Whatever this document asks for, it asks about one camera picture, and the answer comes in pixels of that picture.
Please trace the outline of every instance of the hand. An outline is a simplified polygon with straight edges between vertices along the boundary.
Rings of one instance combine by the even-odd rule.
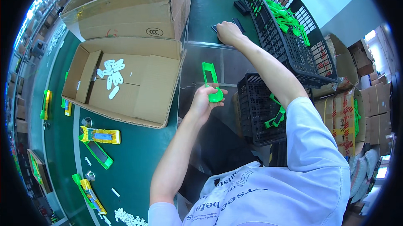
[[[219,90],[216,87],[219,86],[218,83],[211,83],[210,87],[206,87],[203,85],[199,89],[196,90],[195,96],[193,97],[192,105],[190,106],[189,112],[186,116],[194,119],[199,126],[204,125],[207,122],[208,117],[210,116],[211,110],[214,107],[223,107],[224,100],[223,98],[220,102],[212,103],[208,100],[208,95],[211,93],[217,93]],[[224,94],[228,94],[228,91],[225,89],[221,89]]]
[[[232,22],[222,22],[217,24],[217,37],[219,40],[227,45],[236,47],[239,41],[247,38],[239,30],[238,26]]]

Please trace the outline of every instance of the ccc logo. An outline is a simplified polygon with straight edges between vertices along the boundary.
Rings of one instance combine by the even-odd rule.
[[[149,27],[145,32],[150,36],[162,36],[164,32],[156,27]]]

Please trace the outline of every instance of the black plastic crate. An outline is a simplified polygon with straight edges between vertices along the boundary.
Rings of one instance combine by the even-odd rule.
[[[274,118],[280,105],[270,99],[270,90],[257,73],[247,73],[238,83],[241,128],[248,143],[261,147],[286,141],[286,117],[278,127],[265,128]]]
[[[265,0],[245,0],[262,48],[282,62],[305,87],[320,88],[337,82],[336,67],[318,25],[301,0],[271,0],[281,3],[295,13],[295,18],[305,26],[311,46],[292,29],[280,30]]]

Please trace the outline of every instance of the white t-shirt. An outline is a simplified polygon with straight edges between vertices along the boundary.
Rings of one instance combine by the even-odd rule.
[[[148,210],[149,226],[341,225],[349,165],[305,97],[287,108],[287,165],[259,168],[251,162],[212,176],[183,222],[174,205],[159,202]]]

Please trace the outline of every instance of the cable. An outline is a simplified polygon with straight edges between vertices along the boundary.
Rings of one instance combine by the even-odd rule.
[[[195,83],[192,83],[192,84],[194,84],[194,86],[186,86],[186,87],[184,87],[184,88],[182,88],[182,87],[180,87],[181,89],[186,89],[186,88],[195,88],[196,87],[196,84]]]

